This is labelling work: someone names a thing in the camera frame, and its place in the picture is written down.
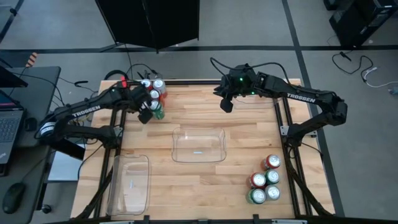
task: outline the laptop keyboard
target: laptop keyboard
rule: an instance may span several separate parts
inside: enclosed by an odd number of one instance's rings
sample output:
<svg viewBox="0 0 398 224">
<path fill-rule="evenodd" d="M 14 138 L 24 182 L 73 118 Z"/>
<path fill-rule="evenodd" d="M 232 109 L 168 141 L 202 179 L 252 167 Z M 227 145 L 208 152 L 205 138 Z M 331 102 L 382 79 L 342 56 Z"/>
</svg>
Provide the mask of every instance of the laptop keyboard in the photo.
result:
<svg viewBox="0 0 398 224">
<path fill-rule="evenodd" d="M 11 142 L 17 133 L 19 118 L 0 118 L 0 142 Z"/>
</svg>

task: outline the computer mouse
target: computer mouse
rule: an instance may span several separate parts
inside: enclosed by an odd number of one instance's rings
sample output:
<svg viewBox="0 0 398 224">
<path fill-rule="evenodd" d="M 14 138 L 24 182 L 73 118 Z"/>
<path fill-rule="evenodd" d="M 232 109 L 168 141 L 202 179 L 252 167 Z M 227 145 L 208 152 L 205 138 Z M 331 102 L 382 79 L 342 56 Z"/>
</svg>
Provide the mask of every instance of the computer mouse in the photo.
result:
<svg viewBox="0 0 398 224">
<path fill-rule="evenodd" d="M 23 183 L 15 183 L 8 188 L 2 199 L 2 210 L 4 213 L 13 214 L 18 210 L 24 192 L 25 184 Z"/>
</svg>

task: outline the wooden tabletop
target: wooden tabletop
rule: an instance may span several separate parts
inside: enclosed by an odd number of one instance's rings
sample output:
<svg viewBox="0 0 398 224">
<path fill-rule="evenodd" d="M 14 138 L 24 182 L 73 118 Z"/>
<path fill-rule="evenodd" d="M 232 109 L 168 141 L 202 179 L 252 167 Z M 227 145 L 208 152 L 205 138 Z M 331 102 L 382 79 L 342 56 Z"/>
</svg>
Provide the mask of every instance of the wooden tabletop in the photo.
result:
<svg viewBox="0 0 398 224">
<path fill-rule="evenodd" d="M 300 84 L 298 79 L 290 81 Z M 113 83 L 102 81 L 100 90 Z M 294 217 L 274 108 L 235 108 L 226 114 L 220 109 L 221 98 L 212 94 L 213 89 L 213 85 L 168 86 L 163 120 L 153 119 L 143 125 L 136 114 L 127 116 L 122 154 L 141 154 L 149 158 L 149 202 L 142 215 L 115 216 L 113 220 L 142 220 L 144 215 L 150 215 L 151 220 L 252 219 L 253 214 L 259 214 L 260 218 Z M 306 103 L 289 100 L 289 104 L 295 123 L 310 118 Z M 282 102 L 280 105 L 286 121 Z M 92 126 L 108 125 L 110 117 L 111 110 L 97 111 Z M 174 162 L 170 150 L 175 128 L 223 128 L 226 159 L 212 164 Z M 317 147 L 315 138 L 306 136 L 303 142 Z M 99 145 L 87 146 L 85 157 Z M 307 146 L 299 150 L 308 188 L 329 212 L 334 212 L 319 153 Z M 269 154 L 277 154 L 282 159 L 277 170 L 281 197 L 262 205 L 248 204 L 246 179 L 253 172 L 261 171 L 260 162 Z M 100 149 L 82 167 L 71 217 L 77 216 L 97 191 L 103 156 L 104 149 Z M 304 213 L 302 196 L 296 188 L 300 210 Z M 108 194 L 104 194 L 102 216 L 106 214 Z"/>
</svg>

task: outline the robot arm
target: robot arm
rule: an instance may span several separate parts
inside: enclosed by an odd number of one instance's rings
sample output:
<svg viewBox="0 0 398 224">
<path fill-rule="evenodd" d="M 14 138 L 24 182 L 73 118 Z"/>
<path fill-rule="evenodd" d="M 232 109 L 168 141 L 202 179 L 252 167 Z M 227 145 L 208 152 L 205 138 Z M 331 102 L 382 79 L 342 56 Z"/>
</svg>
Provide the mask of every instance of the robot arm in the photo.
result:
<svg viewBox="0 0 398 224">
<path fill-rule="evenodd" d="M 232 112 L 232 98 L 237 96 L 259 95 L 260 97 L 287 97 L 306 103 L 313 103 L 322 109 L 322 113 L 302 124 L 293 124 L 282 132 L 289 146 L 298 147 L 302 138 L 325 125 L 337 126 L 346 122 L 347 104 L 332 91 L 320 91 L 286 83 L 283 79 L 259 72 L 257 75 L 249 65 L 239 65 L 221 79 L 221 85 L 214 94 L 223 97 L 221 108 Z"/>
<path fill-rule="evenodd" d="M 101 128 L 75 126 L 68 122 L 101 109 L 116 109 L 126 110 L 129 113 L 138 112 L 139 120 L 146 124 L 152 118 L 152 112 L 148 108 L 152 99 L 144 86 L 138 85 L 131 90 L 131 85 L 132 82 L 123 80 L 94 98 L 85 98 L 81 102 L 55 109 L 42 121 L 39 139 L 49 145 L 65 137 L 98 139 L 104 147 L 117 147 L 119 134 L 116 133 L 117 129 L 110 126 Z"/>
</svg>

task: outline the transparent plastic container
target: transparent plastic container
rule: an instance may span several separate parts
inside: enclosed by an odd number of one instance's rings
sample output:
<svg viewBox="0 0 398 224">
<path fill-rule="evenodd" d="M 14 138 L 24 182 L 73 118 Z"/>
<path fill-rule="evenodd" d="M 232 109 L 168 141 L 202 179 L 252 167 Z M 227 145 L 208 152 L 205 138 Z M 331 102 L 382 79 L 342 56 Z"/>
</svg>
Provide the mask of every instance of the transparent plastic container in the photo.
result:
<svg viewBox="0 0 398 224">
<path fill-rule="evenodd" d="M 142 155 L 116 156 L 106 213 L 140 215 L 149 197 L 149 161 Z"/>
<path fill-rule="evenodd" d="M 238 96 L 232 99 L 234 109 L 268 109 L 274 107 L 274 100 L 272 98 L 260 97 L 258 95 L 249 95 L 246 97 Z"/>
<path fill-rule="evenodd" d="M 220 162 L 225 157 L 224 129 L 174 129 L 172 158 L 175 162 Z"/>
</svg>

